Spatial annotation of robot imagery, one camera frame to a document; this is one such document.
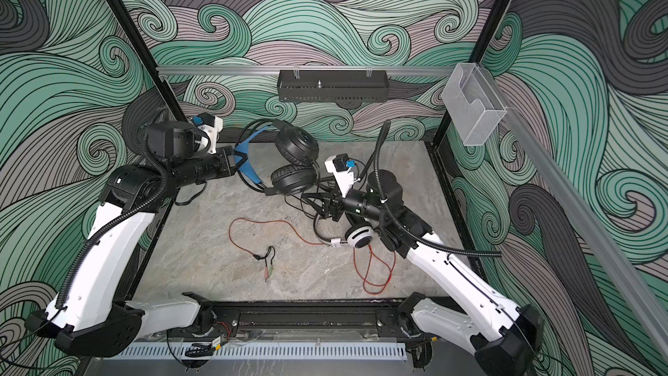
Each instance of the ear cushion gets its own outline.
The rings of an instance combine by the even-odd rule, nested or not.
[[[311,165],[311,161],[304,161],[304,160],[299,159],[299,158],[295,157],[294,155],[292,155],[292,153],[289,152],[287,150],[287,148],[285,148],[285,146],[283,145],[282,142],[276,140],[274,143],[276,144],[276,149],[279,150],[279,153],[283,156],[284,159],[286,159],[288,162],[290,162],[290,164],[295,164],[295,165],[299,165],[299,166],[310,166]]]
[[[350,227],[345,232],[345,240],[354,248],[362,248],[373,238],[373,228],[369,222],[362,221]]]
[[[290,196],[313,186],[317,174],[310,165],[288,164],[279,167],[271,174],[271,183],[276,192]]]

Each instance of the black metal bar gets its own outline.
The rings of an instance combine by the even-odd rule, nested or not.
[[[129,287],[128,294],[126,295],[126,300],[132,299],[134,297],[134,293],[137,291],[137,287],[139,286],[139,281],[142,280],[142,276],[144,275],[144,271],[146,270],[146,266],[148,265],[148,261],[151,259],[151,254],[153,254],[153,250],[156,247],[156,244],[158,243],[158,238],[160,238],[160,233],[162,232],[162,229],[165,226],[165,222],[167,222],[167,217],[169,216],[169,213],[172,211],[172,206],[174,206],[174,199],[172,199],[167,206],[167,209],[165,210],[164,215],[160,219],[160,222],[158,223],[158,226],[156,227],[156,232],[153,238],[151,239],[151,244],[148,245],[148,249],[146,249],[146,254],[144,255],[144,258],[142,259],[142,263],[139,265],[139,268],[137,269],[137,273],[134,275],[134,279],[132,280],[132,285]]]
[[[441,123],[438,125],[438,130],[436,130],[436,133],[434,134],[434,139],[431,140],[431,145],[434,148],[438,148],[438,146],[441,145],[441,141],[443,141],[443,138],[446,136],[447,127],[449,127],[451,123],[452,117],[450,117],[450,112],[446,112],[445,115],[443,115],[443,118],[441,118]]]
[[[492,41],[496,29],[506,13],[510,1],[511,0],[494,1],[490,15],[488,16],[487,21],[485,21],[485,25],[482,27],[482,32],[476,42],[476,46],[473,47],[471,57],[468,59],[469,63],[480,63],[482,61],[482,57],[485,55],[485,51],[487,51],[487,47],[489,46],[490,41]]]
[[[427,153],[429,154],[431,164],[434,166],[436,177],[438,178],[438,182],[441,185],[441,189],[443,189],[443,195],[446,197],[447,207],[450,209],[450,215],[452,216],[452,220],[454,221],[455,227],[457,228],[457,233],[462,239],[462,246],[466,250],[476,250],[476,246],[473,243],[473,238],[471,238],[471,234],[468,232],[466,221],[463,219],[462,211],[460,210],[459,203],[455,197],[455,192],[450,185],[450,180],[447,179],[445,168],[443,167],[443,161],[441,160],[438,152],[435,151],[434,147],[430,143],[425,142],[424,145],[427,147]],[[480,261],[480,258],[469,257],[468,261],[471,264],[471,270],[479,275],[483,280],[487,281],[487,277],[485,276],[485,271],[482,268],[482,262]]]
[[[132,18],[129,15],[128,9],[126,9],[125,5],[123,4],[123,1],[106,1],[109,7],[112,9],[113,14],[116,16],[116,19],[118,19],[118,23],[120,23],[121,28],[128,36],[130,44],[132,45],[132,48],[134,48],[135,53],[137,53],[139,60],[142,62],[144,67],[146,67],[146,71],[148,71],[148,74],[151,76],[153,83],[156,85],[156,88],[167,104],[167,107],[169,107],[177,121],[186,121],[186,115],[183,113],[183,110],[181,110],[181,106],[178,104],[176,96],[174,96],[174,92],[170,88],[169,83],[160,78],[160,75],[156,70],[158,63],[156,63],[153,55],[151,55],[150,50],[144,43],[142,36],[139,34],[137,26],[134,24],[134,22],[132,22]]]

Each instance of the patterned wallpaper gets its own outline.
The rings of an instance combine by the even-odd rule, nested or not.
[[[511,106],[668,306],[668,0],[512,0],[485,58]],[[504,123],[447,132],[447,172],[494,286],[547,318],[539,374],[668,365]]]
[[[438,65],[467,61],[494,0],[123,0],[159,64]],[[222,141],[278,117],[322,141],[431,139],[446,79],[396,77],[390,102],[282,103],[276,77],[174,76],[183,110],[224,118]]]
[[[139,161],[140,128],[160,99],[121,32],[104,0],[0,0],[3,343],[22,337],[23,320],[60,288],[109,172]],[[141,238],[131,271],[155,228]],[[3,355],[23,365],[64,366],[32,374],[73,374],[77,367],[45,338]],[[27,373],[5,363],[0,371]]]

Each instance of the black ear pad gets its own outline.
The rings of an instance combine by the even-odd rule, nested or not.
[[[311,165],[318,159],[320,148],[315,138],[299,127],[288,125],[274,140],[279,153],[291,164]]]
[[[358,222],[345,232],[344,237],[349,246],[354,248],[364,247],[372,241],[372,225],[366,221]]]
[[[283,196],[294,195],[312,187],[316,179],[315,169],[310,165],[288,164],[271,174],[272,185]]]

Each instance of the black strap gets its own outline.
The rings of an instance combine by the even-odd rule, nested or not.
[[[207,183],[207,182],[205,181],[205,187],[202,188],[202,190],[200,190],[199,192],[197,192],[195,195],[193,195],[190,199],[188,199],[188,200],[185,201],[185,202],[177,202],[176,200],[174,200],[174,205],[176,205],[176,206],[185,206],[185,205],[188,205],[190,202],[194,201],[196,197],[198,197],[199,195],[201,195],[201,194],[204,192],[204,190],[206,189],[206,183]]]

